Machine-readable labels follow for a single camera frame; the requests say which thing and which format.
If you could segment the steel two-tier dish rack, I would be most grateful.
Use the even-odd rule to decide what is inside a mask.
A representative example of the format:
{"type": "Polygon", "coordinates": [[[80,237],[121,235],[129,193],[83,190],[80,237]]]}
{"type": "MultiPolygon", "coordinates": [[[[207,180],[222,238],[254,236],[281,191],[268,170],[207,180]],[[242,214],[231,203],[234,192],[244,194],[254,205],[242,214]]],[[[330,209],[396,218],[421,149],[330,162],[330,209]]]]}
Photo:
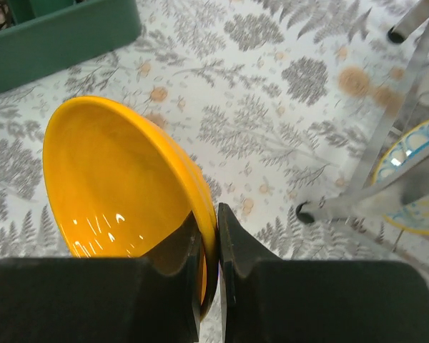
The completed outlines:
{"type": "MultiPolygon", "coordinates": [[[[334,117],[310,125],[312,134],[350,160],[335,182],[337,195],[392,174],[429,139],[429,93],[420,91],[429,68],[429,16],[404,42],[392,42],[390,29],[415,2],[375,1],[373,6],[379,18],[360,25],[372,29],[371,35],[337,55],[334,117]]],[[[429,279],[429,229],[404,212],[305,226],[290,241],[294,259],[398,259],[429,279]]]]}

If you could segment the green compartment tray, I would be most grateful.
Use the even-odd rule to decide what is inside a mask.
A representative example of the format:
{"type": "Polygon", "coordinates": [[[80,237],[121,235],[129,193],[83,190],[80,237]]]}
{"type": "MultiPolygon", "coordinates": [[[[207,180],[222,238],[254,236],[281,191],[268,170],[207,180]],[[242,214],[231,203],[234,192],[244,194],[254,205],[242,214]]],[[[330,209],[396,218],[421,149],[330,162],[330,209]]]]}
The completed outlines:
{"type": "Polygon", "coordinates": [[[0,93],[132,43],[135,1],[0,1],[0,93]]]}

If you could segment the yellow bowl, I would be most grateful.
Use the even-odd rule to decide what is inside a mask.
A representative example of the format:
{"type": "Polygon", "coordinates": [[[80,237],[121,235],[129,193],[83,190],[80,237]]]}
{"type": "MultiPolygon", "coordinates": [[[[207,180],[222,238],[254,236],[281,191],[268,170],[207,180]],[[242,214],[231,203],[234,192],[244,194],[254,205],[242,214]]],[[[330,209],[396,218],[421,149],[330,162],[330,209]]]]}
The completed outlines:
{"type": "Polygon", "coordinates": [[[65,101],[43,143],[46,192],[74,257],[140,257],[193,214],[202,238],[201,313],[217,288],[217,219],[201,169],[152,121],[98,96],[65,101]]]}

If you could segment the cream bowl with teal stripes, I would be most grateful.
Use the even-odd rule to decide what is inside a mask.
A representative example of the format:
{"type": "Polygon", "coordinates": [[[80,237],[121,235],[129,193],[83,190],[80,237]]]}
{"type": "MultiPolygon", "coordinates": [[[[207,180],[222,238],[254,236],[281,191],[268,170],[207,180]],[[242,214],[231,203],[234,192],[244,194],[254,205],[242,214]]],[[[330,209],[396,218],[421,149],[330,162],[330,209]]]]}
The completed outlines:
{"type": "MultiPolygon", "coordinates": [[[[417,159],[418,154],[429,146],[429,120],[405,133],[381,158],[372,183],[400,172],[417,159]]],[[[387,213],[384,219],[394,227],[415,234],[429,235],[429,171],[419,171],[406,179],[405,193],[399,196],[407,204],[387,213]]]]}

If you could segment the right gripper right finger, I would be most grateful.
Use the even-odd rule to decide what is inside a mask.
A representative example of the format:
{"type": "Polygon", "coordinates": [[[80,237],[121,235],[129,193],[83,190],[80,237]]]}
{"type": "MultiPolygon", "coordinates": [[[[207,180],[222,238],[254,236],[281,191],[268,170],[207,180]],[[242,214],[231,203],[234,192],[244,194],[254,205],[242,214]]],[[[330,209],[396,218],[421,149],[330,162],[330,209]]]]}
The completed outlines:
{"type": "Polygon", "coordinates": [[[429,342],[429,288],[394,261],[284,260],[218,207],[225,342],[429,342]]]}

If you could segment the floral table mat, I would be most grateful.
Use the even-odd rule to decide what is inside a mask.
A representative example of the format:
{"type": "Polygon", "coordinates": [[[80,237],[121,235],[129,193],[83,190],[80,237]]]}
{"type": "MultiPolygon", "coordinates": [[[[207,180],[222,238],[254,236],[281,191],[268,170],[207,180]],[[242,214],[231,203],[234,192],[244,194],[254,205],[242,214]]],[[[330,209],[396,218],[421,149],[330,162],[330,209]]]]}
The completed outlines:
{"type": "MultiPolygon", "coordinates": [[[[218,220],[227,204],[242,227],[284,260],[291,234],[337,217],[393,212],[402,171],[337,195],[350,160],[310,132],[332,119],[342,47],[369,37],[375,1],[135,1],[130,44],[0,93],[0,259],[74,257],[55,222],[43,172],[49,120],[65,101],[118,102],[170,135],[201,169],[218,220]]],[[[416,170],[413,160],[410,170],[416,170]]],[[[197,342],[222,337],[220,240],[212,305],[197,342]]]]}

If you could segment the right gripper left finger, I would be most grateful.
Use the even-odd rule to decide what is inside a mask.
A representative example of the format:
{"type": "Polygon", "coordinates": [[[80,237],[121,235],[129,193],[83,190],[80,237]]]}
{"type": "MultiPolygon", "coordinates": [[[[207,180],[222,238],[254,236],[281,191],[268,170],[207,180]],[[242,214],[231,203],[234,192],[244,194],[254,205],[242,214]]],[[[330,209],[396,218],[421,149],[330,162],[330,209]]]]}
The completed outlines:
{"type": "Polygon", "coordinates": [[[197,342],[193,215],[139,258],[0,259],[0,342],[197,342]]]}

